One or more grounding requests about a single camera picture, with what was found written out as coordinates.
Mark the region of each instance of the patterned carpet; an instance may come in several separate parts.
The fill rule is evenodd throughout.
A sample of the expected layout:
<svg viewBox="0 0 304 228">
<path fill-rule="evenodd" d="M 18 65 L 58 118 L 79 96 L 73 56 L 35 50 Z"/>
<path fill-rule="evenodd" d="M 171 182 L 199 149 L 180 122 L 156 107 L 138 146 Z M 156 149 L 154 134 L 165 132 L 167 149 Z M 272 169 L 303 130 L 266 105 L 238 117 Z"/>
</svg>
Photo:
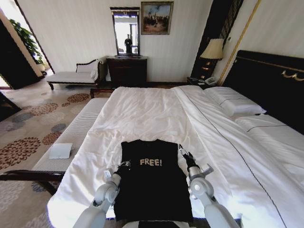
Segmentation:
<svg viewBox="0 0 304 228">
<path fill-rule="evenodd" d="M 90 100 L 90 86 L 54 88 L 43 79 L 19 90 L 2 90 L 22 110 L 0 122 L 0 173 L 30 170 Z M 0 226 L 52 227 L 46 212 L 49 199 L 34 182 L 0 181 Z"/>
</svg>

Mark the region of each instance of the bench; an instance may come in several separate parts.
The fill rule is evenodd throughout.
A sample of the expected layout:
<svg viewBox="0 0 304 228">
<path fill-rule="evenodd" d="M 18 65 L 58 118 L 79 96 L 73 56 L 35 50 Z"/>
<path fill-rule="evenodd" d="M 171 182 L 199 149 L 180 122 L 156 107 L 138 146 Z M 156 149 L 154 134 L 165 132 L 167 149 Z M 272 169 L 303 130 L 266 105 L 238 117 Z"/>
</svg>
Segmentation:
<svg viewBox="0 0 304 228">
<path fill-rule="evenodd" d="M 12 170 L 0 175 L 0 181 L 35 181 L 51 195 L 56 193 L 50 181 L 60 182 L 65 171 L 77 154 L 87 132 L 93 126 L 108 98 L 91 99 L 55 143 L 72 143 L 68 159 L 49 159 L 50 148 L 36 163 L 32 170 Z"/>
<path fill-rule="evenodd" d="M 108 74 L 106 56 L 89 63 L 77 63 L 76 72 L 58 72 L 47 77 L 47 83 L 54 90 L 53 84 L 95 85 L 105 82 Z"/>
</svg>

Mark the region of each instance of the potted plant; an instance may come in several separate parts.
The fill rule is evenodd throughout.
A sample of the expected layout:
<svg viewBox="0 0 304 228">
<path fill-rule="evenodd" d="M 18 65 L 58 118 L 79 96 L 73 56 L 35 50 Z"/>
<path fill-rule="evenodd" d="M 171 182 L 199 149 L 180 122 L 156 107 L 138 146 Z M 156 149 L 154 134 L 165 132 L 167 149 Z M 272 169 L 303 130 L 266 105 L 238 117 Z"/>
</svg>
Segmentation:
<svg viewBox="0 0 304 228">
<path fill-rule="evenodd" d="M 37 44 L 31 37 L 33 34 L 25 28 L 21 27 L 19 22 L 16 22 L 13 19 L 10 19 L 9 21 L 12 23 L 14 29 L 17 31 L 23 44 L 27 48 L 30 55 L 33 57 L 33 60 L 39 66 L 40 71 L 44 71 L 45 67 L 42 62 L 42 54 L 38 51 Z"/>
</svg>

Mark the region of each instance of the lamp shade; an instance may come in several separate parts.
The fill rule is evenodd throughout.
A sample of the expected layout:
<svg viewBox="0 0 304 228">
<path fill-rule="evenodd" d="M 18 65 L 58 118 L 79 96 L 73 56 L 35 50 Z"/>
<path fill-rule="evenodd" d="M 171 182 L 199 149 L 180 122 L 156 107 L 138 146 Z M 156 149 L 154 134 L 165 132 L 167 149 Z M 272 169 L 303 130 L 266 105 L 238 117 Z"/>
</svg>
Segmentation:
<svg viewBox="0 0 304 228">
<path fill-rule="evenodd" d="M 224 39 L 211 39 L 201 58 L 222 59 Z"/>
</svg>

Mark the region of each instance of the pillow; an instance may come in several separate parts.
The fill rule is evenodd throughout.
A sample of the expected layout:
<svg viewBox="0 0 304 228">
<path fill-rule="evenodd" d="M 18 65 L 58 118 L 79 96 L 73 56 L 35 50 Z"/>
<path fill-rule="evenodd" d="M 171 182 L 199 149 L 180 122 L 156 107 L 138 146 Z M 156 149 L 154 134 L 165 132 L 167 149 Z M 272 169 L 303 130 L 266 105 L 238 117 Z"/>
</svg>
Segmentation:
<svg viewBox="0 0 304 228">
<path fill-rule="evenodd" d="M 269 115 L 240 117 L 235 122 L 304 187 L 304 135 Z"/>
<path fill-rule="evenodd" d="M 98 63 L 99 61 L 94 62 L 93 70 L 91 71 L 91 78 L 95 81 L 98 78 Z"/>
<path fill-rule="evenodd" d="M 261 106 L 229 87 L 216 86 L 204 89 L 204 91 L 224 109 L 224 113 L 228 116 L 254 115 L 266 112 Z"/>
<path fill-rule="evenodd" d="M 92 70 L 94 70 L 95 66 L 96 66 L 96 59 L 93 60 L 93 62 L 91 62 L 90 64 L 85 64 L 85 65 L 77 64 L 76 72 L 78 72 L 78 73 L 91 73 Z"/>
</svg>

